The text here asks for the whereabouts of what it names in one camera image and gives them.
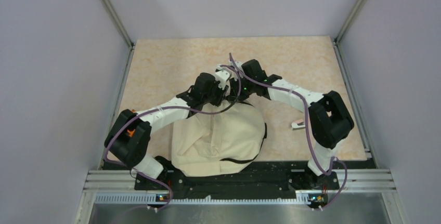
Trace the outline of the beige canvas backpack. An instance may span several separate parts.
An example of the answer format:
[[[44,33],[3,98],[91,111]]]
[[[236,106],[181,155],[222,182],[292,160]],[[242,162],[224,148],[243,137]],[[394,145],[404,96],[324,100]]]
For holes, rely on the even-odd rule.
[[[187,177],[235,174],[254,161],[266,139],[261,111],[248,102],[217,107],[174,122],[171,162]]]

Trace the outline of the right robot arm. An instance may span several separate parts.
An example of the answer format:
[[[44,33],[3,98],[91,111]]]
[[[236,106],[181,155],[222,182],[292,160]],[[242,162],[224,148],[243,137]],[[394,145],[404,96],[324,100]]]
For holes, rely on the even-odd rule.
[[[248,83],[242,92],[285,103],[304,113],[306,139],[312,155],[305,182],[312,189],[320,188],[337,160],[335,152],[339,142],[347,138],[355,126],[341,95],[334,90],[314,92],[279,75],[267,75],[255,59],[245,63],[230,59],[229,62]]]

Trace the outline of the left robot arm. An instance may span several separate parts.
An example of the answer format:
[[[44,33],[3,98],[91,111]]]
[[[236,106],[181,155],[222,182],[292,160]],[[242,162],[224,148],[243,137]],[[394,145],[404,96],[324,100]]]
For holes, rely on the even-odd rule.
[[[201,73],[188,90],[166,103],[138,112],[123,110],[105,140],[106,153],[113,154],[117,164],[147,176],[147,183],[152,188],[163,188],[167,181],[164,167],[147,153],[151,135],[176,121],[202,114],[206,104],[219,106],[230,78],[231,73],[225,70]]]

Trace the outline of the pink orange marker pen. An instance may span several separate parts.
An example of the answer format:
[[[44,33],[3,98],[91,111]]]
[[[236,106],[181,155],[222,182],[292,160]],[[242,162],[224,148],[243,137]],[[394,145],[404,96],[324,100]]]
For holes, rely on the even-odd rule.
[[[303,119],[296,120],[291,123],[292,130],[305,129],[305,121]]]

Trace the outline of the orange tape dispenser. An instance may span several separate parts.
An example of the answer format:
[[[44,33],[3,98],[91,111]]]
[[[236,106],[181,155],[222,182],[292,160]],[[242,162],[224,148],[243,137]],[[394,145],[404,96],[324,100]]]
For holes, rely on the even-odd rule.
[[[132,137],[133,136],[133,134],[134,134],[134,132],[135,132],[135,130],[133,129],[133,130],[127,130],[127,132],[126,132],[126,135],[127,136],[129,136],[129,137]]]

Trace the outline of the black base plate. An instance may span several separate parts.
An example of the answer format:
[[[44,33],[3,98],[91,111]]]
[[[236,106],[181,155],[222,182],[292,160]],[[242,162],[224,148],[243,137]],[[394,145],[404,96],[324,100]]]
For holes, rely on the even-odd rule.
[[[316,176],[306,161],[252,162],[235,174],[189,177],[159,157],[166,172],[156,182],[141,175],[135,179],[135,190],[165,190],[171,188],[175,200],[269,200],[293,199],[297,190],[317,190],[324,193],[337,190],[340,185],[336,173]]]

